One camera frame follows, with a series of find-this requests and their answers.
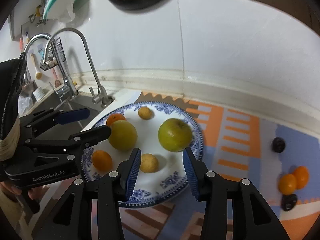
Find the oval orange kumquat fruit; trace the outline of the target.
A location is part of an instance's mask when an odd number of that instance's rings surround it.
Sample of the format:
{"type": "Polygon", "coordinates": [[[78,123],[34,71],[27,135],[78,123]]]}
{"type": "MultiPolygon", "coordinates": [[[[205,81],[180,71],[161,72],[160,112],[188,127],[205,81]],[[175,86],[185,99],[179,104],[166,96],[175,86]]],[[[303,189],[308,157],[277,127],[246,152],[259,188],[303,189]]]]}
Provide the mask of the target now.
{"type": "Polygon", "coordinates": [[[109,172],[113,168],[113,161],[111,156],[102,150],[94,151],[91,157],[93,166],[99,171],[99,172],[109,172]]]}

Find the round orange tangerine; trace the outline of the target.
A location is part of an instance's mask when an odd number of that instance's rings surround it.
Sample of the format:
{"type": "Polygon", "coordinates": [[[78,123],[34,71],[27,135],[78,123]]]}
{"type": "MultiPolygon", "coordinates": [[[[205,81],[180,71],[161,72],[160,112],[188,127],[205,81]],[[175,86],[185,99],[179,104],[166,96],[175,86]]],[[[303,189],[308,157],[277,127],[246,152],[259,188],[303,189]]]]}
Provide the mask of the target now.
{"type": "Polygon", "coordinates": [[[125,116],[123,116],[120,113],[111,114],[108,116],[108,118],[106,120],[106,125],[110,127],[114,122],[119,121],[119,120],[126,121],[126,118],[125,118],[125,116]]]}

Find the small yellow-brown fruit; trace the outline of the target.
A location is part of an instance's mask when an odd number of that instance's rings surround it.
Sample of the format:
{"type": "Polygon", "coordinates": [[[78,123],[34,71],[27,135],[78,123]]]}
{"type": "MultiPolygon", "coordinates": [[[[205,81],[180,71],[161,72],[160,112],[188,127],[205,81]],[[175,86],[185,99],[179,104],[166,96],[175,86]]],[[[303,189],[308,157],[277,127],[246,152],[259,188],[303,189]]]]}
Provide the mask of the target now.
{"type": "Polygon", "coordinates": [[[153,154],[143,154],[141,157],[140,170],[144,173],[154,173],[158,171],[159,162],[153,154]]]}
{"type": "Polygon", "coordinates": [[[150,120],[153,117],[153,112],[148,107],[140,107],[138,115],[143,120],[150,120]]]}

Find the green apple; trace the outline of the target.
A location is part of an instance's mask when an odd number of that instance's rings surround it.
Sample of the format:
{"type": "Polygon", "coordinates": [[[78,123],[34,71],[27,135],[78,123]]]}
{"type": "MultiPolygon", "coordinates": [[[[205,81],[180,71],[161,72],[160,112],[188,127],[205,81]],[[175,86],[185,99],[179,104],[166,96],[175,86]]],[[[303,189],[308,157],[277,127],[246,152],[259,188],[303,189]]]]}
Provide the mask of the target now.
{"type": "Polygon", "coordinates": [[[170,152],[181,152],[188,147],[193,135],[188,124],[180,119],[170,118],[158,130],[160,145],[170,152]]]}

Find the large chrome kitchen faucet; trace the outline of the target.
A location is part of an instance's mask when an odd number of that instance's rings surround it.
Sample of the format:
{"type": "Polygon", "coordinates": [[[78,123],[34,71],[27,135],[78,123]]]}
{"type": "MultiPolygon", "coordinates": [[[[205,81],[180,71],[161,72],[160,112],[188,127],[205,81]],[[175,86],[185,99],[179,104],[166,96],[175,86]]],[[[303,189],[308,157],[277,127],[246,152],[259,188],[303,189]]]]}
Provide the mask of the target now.
{"type": "Polygon", "coordinates": [[[52,54],[53,57],[56,59],[57,66],[62,74],[62,79],[63,79],[63,87],[62,89],[65,89],[66,92],[70,92],[71,97],[75,97],[78,95],[78,91],[76,90],[76,87],[73,83],[72,78],[70,75],[67,73],[67,70],[63,64],[60,52],[59,52],[59,47],[57,45],[57,42],[55,41],[54,38],[49,33],[39,33],[33,36],[29,42],[25,45],[25,48],[23,50],[24,52],[24,59],[27,59],[28,51],[30,47],[33,45],[33,43],[39,39],[44,39],[47,41],[44,50],[43,50],[43,57],[42,60],[40,61],[40,68],[43,71],[50,70],[54,67],[53,63],[55,62],[54,60],[49,59],[49,49],[52,49],[52,54]]]}

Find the dark plum near oranges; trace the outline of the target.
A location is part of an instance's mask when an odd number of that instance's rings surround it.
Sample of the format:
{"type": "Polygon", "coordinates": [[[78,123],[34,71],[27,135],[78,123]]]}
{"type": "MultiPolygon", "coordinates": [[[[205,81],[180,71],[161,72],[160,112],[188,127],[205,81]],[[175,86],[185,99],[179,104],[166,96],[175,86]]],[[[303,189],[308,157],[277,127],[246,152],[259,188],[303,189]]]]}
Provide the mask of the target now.
{"type": "Polygon", "coordinates": [[[298,197],[296,194],[282,195],[281,208],[285,212],[290,211],[296,206],[297,202],[298,197]]]}

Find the stainless steel sink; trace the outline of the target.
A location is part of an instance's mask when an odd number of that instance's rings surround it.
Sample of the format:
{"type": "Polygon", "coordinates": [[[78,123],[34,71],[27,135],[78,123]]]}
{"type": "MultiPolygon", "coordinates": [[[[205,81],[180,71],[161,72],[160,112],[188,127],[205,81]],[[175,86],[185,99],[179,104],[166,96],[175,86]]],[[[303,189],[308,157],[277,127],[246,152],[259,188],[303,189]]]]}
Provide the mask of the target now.
{"type": "Polygon", "coordinates": [[[66,94],[60,98],[55,92],[50,92],[25,112],[25,115],[49,109],[62,113],[63,123],[57,123],[37,139],[66,140],[70,135],[81,132],[103,110],[100,104],[93,103],[92,97],[87,93],[80,92],[73,98],[66,94]]]}

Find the small orange front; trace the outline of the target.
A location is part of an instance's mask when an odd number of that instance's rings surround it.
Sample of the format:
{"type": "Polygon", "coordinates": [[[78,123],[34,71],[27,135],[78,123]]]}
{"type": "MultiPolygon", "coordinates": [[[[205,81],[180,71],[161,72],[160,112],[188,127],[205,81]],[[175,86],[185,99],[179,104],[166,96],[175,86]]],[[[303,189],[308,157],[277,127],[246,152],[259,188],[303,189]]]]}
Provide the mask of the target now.
{"type": "Polygon", "coordinates": [[[293,174],[285,174],[278,181],[278,190],[283,195],[291,195],[297,188],[297,181],[293,174]]]}

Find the small orange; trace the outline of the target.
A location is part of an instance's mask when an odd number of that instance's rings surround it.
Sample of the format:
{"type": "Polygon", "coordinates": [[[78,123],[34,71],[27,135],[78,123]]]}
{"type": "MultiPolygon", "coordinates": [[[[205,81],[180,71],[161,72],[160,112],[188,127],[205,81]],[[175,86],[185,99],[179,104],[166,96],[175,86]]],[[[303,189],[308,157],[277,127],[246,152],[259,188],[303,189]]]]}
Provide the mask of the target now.
{"type": "Polygon", "coordinates": [[[297,181],[293,174],[285,174],[278,181],[278,190],[283,195],[291,195],[297,188],[297,181]]]}
{"type": "Polygon", "coordinates": [[[306,187],[309,182],[309,171],[305,166],[297,167],[293,173],[296,178],[296,189],[300,190],[306,187]]]}

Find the thin chrome water tap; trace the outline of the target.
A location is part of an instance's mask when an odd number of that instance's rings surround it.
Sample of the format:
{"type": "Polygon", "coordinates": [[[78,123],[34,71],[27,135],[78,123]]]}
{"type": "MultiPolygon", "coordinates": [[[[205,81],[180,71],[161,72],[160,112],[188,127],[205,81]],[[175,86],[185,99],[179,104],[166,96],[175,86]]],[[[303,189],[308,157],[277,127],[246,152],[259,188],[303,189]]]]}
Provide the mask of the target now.
{"type": "Polygon", "coordinates": [[[94,66],[92,57],[91,57],[91,53],[89,51],[89,46],[87,44],[86,38],[83,35],[83,33],[81,31],[79,31],[78,29],[75,28],[71,28],[71,27],[66,27],[63,29],[58,30],[56,33],[54,33],[48,40],[46,47],[44,49],[44,59],[47,59],[47,50],[48,47],[50,45],[50,43],[52,41],[55,40],[55,37],[63,32],[71,32],[71,33],[75,33],[76,35],[79,36],[83,46],[84,46],[84,52],[81,54],[81,56],[78,56],[76,53],[74,56],[74,61],[76,61],[77,63],[74,64],[75,67],[78,68],[78,73],[85,73],[85,72],[89,72],[89,69],[91,69],[92,72],[92,76],[95,79],[95,82],[97,84],[97,95],[94,94],[93,90],[91,90],[92,92],[92,96],[93,96],[93,102],[95,104],[97,103],[101,103],[101,107],[102,108],[106,108],[111,102],[112,102],[112,97],[109,96],[107,94],[106,89],[104,88],[104,86],[101,84],[99,76],[97,74],[96,68],[94,66]]]}

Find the colourful patterned table mat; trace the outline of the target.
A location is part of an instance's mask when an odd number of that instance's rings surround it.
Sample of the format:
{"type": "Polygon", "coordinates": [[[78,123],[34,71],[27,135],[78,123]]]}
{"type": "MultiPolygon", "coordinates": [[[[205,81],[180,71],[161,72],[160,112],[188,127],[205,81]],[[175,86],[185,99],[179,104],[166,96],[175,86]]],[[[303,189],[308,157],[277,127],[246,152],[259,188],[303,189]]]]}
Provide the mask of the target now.
{"type": "MultiPolygon", "coordinates": [[[[132,102],[160,101],[180,107],[199,124],[203,139],[202,159],[223,178],[248,178],[266,199],[291,239],[319,239],[314,224],[319,217],[319,136],[276,124],[226,107],[197,101],[140,93],[132,102]],[[272,151],[275,137],[286,142],[284,152],[272,151]],[[305,166],[309,182],[297,190],[298,202],[283,211],[278,180],[305,166]]],[[[129,209],[120,215],[126,239],[199,239],[205,204],[197,202],[187,186],[161,204],[129,209]]]]}

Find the small orange back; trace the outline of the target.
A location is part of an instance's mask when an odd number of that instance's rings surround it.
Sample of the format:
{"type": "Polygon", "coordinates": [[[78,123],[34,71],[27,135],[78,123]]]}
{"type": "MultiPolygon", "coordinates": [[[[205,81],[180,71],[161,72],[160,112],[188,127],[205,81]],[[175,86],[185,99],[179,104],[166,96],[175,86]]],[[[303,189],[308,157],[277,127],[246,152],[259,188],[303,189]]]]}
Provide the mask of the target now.
{"type": "Polygon", "coordinates": [[[296,178],[296,189],[300,190],[306,187],[309,182],[309,171],[305,166],[297,167],[293,173],[296,178]]]}

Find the dark plum far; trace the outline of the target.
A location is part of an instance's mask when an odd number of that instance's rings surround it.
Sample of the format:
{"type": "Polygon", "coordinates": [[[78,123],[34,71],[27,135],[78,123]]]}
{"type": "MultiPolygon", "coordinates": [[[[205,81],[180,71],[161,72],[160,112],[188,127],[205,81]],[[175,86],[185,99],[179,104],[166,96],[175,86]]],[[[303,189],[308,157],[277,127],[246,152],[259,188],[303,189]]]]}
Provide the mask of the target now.
{"type": "Polygon", "coordinates": [[[271,145],[271,148],[272,148],[273,152],[282,153],[282,152],[284,152],[285,147],[286,147],[286,142],[285,142],[285,140],[283,138],[275,137],[273,139],[272,145],[271,145]]]}

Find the blue white patterned plate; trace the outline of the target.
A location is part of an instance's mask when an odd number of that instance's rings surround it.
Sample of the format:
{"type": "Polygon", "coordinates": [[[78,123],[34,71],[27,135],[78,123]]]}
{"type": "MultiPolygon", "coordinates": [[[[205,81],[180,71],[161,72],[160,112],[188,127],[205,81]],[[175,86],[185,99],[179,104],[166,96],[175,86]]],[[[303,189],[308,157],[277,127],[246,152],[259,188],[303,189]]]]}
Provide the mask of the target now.
{"type": "Polygon", "coordinates": [[[184,122],[192,132],[189,147],[195,158],[201,160],[204,139],[196,120],[175,105],[144,101],[131,103],[104,114],[93,127],[104,126],[112,114],[121,114],[135,127],[137,131],[135,146],[140,149],[143,159],[148,163],[154,161],[158,163],[150,173],[139,171],[132,196],[125,202],[119,202],[119,206],[129,209],[151,207],[181,193],[188,186],[182,152],[170,152],[163,148],[158,139],[158,130],[169,119],[184,122]]]}

